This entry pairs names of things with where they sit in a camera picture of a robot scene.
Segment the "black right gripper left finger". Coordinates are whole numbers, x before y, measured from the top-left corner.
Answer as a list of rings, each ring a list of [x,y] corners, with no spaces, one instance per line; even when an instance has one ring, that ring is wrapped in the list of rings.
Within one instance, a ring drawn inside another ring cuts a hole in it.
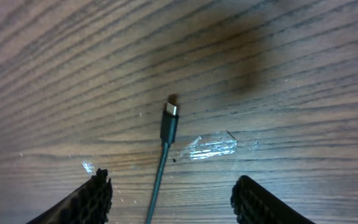
[[[105,224],[109,221],[113,189],[106,169],[95,175],[28,224]]]

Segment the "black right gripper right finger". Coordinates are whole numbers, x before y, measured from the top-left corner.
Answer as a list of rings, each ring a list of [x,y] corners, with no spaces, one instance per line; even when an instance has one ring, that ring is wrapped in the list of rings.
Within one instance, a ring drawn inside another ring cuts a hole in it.
[[[247,175],[233,186],[231,207],[238,224],[314,224]]]

